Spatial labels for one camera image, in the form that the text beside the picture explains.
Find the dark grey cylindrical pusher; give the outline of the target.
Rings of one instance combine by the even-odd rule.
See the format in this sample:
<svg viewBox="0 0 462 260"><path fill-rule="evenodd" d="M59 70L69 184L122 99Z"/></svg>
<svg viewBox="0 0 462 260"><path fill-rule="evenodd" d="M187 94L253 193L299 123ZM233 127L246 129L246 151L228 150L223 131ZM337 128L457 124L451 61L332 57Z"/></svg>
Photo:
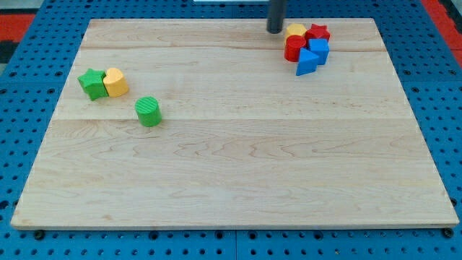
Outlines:
<svg viewBox="0 0 462 260"><path fill-rule="evenodd" d="M287 9L287 0L269 0L266 31L278 34L282 31Z"/></svg>

